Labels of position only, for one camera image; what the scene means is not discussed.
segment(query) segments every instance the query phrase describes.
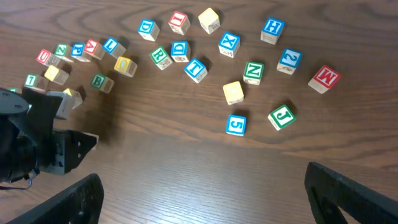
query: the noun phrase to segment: dark wood surface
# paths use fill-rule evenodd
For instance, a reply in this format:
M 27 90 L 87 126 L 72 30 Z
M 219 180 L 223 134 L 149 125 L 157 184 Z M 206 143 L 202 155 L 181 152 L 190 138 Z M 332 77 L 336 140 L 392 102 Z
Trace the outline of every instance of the dark wood surface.
M 398 199 L 398 3 L 394 1 L 51 1 L 0 3 L 0 86 L 20 87 L 35 61 L 57 44 L 102 43 L 109 36 L 137 64 L 134 78 L 113 71 L 116 60 L 60 65 L 65 86 L 85 89 L 83 105 L 57 128 L 100 135 L 97 150 L 64 177 L 41 174 L 26 192 L 0 192 L 6 222 L 96 172 L 105 188 L 102 223 L 314 223 L 303 186 L 307 162 L 338 172 Z M 197 16 L 212 7 L 221 28 L 208 35 Z M 185 37 L 167 24 L 174 11 L 192 23 Z M 286 22 L 277 45 L 260 40 L 266 19 Z M 156 42 L 136 32 L 141 19 L 161 29 Z M 232 59 L 221 55 L 225 31 L 241 37 Z M 160 71 L 149 57 L 158 46 L 189 41 L 209 74 L 194 83 L 174 63 Z M 303 53 L 294 75 L 276 71 L 284 48 Z M 228 106 L 222 86 L 242 80 L 244 65 L 266 64 L 260 86 L 243 84 L 245 99 Z M 342 75 L 324 95 L 307 83 L 322 65 Z M 110 94 L 90 87 L 101 72 Z M 267 115 L 288 104 L 297 117 L 276 131 Z M 248 118 L 245 137 L 224 133 L 229 114 Z

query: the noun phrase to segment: wooden alphabet block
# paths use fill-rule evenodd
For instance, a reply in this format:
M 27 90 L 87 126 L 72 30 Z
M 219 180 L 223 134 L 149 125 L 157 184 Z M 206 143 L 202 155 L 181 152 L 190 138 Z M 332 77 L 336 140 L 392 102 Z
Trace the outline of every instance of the wooden alphabet block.
M 95 40 L 88 40 L 85 47 L 85 52 L 98 60 L 102 60 L 105 55 L 102 44 Z
M 196 58 L 193 58 L 187 66 L 185 66 L 184 71 L 196 83 L 200 83 L 207 75 L 205 65 Z
M 75 99 L 75 104 L 73 105 L 72 109 L 75 109 L 76 107 L 78 107 L 83 103 L 83 98 L 81 97 L 78 91 L 67 88 L 63 92 L 73 97 L 73 99 Z
M 225 132 L 236 136 L 244 136 L 246 129 L 246 118 L 244 116 L 229 115 Z
M 93 57 L 88 53 L 86 53 L 84 49 L 85 49 L 84 43 L 74 44 L 70 56 L 74 57 L 75 59 L 81 62 L 90 62 Z
M 302 54 L 296 50 L 285 49 L 280 57 L 276 70 L 293 75 L 300 64 Z
M 49 80 L 34 74 L 28 74 L 25 80 L 25 87 L 31 88 L 36 91 L 45 92 Z
M 224 85 L 223 89 L 228 105 L 240 103 L 243 101 L 244 95 L 241 83 L 239 81 Z
M 50 65 L 45 72 L 44 77 L 48 78 L 51 82 L 63 85 L 68 80 L 69 74 L 53 65 Z
M 164 70 L 173 63 L 172 58 L 170 58 L 162 46 L 150 53 L 150 57 L 161 70 Z
M 326 65 L 310 80 L 308 85 L 317 92 L 324 94 L 330 90 L 334 84 L 341 78 L 341 75 Z
M 129 58 L 119 57 L 114 69 L 122 75 L 133 77 L 137 70 L 137 64 Z
M 268 119 L 272 125 L 274 125 L 275 129 L 279 131 L 295 121 L 296 117 L 286 105 L 282 105 L 280 108 L 269 114 Z
M 67 44 L 58 44 L 57 49 L 55 49 L 55 56 L 58 58 L 67 61 L 67 62 L 73 62 L 75 58 L 70 56 L 70 53 L 72 52 L 72 47 L 67 45 Z
M 101 73 L 96 73 L 93 80 L 91 81 L 91 86 L 97 88 L 104 93 L 109 93 L 114 85 L 114 81 Z
M 126 52 L 124 48 L 115 38 L 110 37 L 103 46 L 104 50 L 112 55 L 114 58 L 118 59 L 120 56 Z
M 191 23 L 187 15 L 182 12 L 175 11 L 169 20 L 169 25 L 173 32 L 185 35 L 188 28 L 191 26 Z
M 261 40 L 269 44 L 276 44 L 285 26 L 285 22 L 275 18 L 268 18 L 261 31 Z
M 211 34 L 220 27 L 220 19 L 218 18 L 217 13 L 211 8 L 206 9 L 199 15 L 199 22 L 201 27 L 208 34 Z
M 40 51 L 39 55 L 37 56 L 36 61 L 45 66 L 57 66 L 60 63 L 61 59 L 54 54 L 51 54 L 48 50 L 42 49 L 42 51 Z
M 189 62 L 191 47 L 187 41 L 174 41 L 172 44 L 172 58 L 175 62 Z
M 159 32 L 160 29 L 156 25 L 155 21 L 150 21 L 148 19 L 143 19 L 138 28 L 138 33 L 142 36 L 142 38 L 150 41 L 156 41 Z
M 57 114 L 55 115 L 58 119 L 68 119 L 70 112 L 72 111 L 73 105 L 75 105 L 75 99 L 61 91 L 49 91 L 46 93 L 47 96 L 59 96 L 62 98 L 60 107 L 58 108 Z
M 231 58 L 235 57 L 240 46 L 241 39 L 238 36 L 229 32 L 225 32 L 224 36 L 221 38 L 218 44 L 220 53 Z
M 247 62 L 243 73 L 243 81 L 247 84 L 260 85 L 264 64 Z

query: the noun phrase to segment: green letter n block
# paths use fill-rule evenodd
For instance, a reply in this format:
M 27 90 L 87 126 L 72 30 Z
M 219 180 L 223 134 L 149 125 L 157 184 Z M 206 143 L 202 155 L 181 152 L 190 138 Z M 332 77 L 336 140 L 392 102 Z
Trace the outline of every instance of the green letter n block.
M 264 71 L 264 64 L 257 62 L 248 62 L 244 69 L 244 77 L 260 80 Z
M 66 44 L 58 44 L 57 49 L 55 50 L 55 55 L 63 57 L 67 52 L 68 45 Z
M 105 80 L 106 76 L 104 76 L 101 73 L 97 73 L 95 74 L 93 81 L 91 81 L 91 86 L 100 89 L 102 84 L 104 84 Z
M 168 56 L 169 55 L 167 54 L 167 52 L 164 50 L 164 48 L 162 46 L 156 48 L 156 50 L 154 50 L 152 53 L 150 53 L 150 57 L 155 62 L 155 64 L 160 63 Z
M 296 120 L 296 117 L 286 105 L 274 110 L 270 117 L 274 120 L 273 125 L 276 125 L 275 128 L 277 129 L 282 129 Z

